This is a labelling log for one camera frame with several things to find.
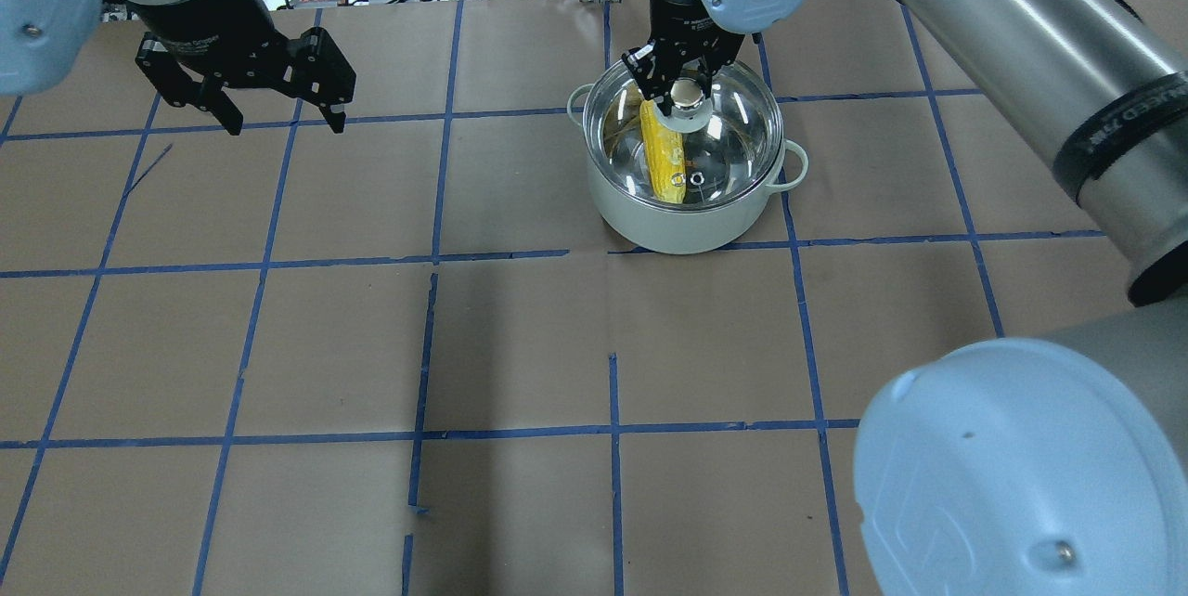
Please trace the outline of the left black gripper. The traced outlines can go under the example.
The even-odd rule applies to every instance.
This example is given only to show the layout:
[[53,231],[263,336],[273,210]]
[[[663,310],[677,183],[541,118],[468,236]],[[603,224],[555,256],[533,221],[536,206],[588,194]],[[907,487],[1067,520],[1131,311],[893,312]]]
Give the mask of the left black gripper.
[[244,115],[226,95],[272,89],[321,112],[342,134],[358,74],[326,28],[287,39],[263,0],[124,0],[146,25],[135,66],[165,104],[211,114],[232,137]]

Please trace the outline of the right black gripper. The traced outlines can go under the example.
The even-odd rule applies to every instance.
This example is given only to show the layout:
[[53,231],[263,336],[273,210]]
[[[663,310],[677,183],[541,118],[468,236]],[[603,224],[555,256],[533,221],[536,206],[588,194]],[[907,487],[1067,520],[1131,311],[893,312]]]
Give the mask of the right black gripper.
[[672,85],[688,69],[700,93],[696,104],[708,104],[718,72],[731,66],[745,36],[720,28],[702,0],[649,0],[650,36],[646,45],[621,55],[628,76],[646,100],[671,115]]

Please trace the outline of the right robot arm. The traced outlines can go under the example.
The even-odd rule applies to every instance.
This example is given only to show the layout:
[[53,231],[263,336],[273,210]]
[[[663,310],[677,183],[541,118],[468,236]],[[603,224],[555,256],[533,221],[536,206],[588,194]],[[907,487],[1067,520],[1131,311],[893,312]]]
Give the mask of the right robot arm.
[[[666,114],[803,0],[651,0],[624,62]],[[857,429],[886,595],[1183,595],[1184,57],[1121,0],[896,0],[1131,265],[1129,312],[971,343]]]

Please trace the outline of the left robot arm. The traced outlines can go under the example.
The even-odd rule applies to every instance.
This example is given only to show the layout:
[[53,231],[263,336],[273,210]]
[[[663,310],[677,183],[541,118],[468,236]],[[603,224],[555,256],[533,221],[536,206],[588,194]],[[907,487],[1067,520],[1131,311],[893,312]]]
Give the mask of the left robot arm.
[[[263,0],[118,0],[146,25],[135,66],[165,104],[244,126],[230,89],[279,91],[345,129],[356,72],[324,28],[289,38]],[[1,0],[1,91],[32,96],[61,84],[100,24],[105,0]]]

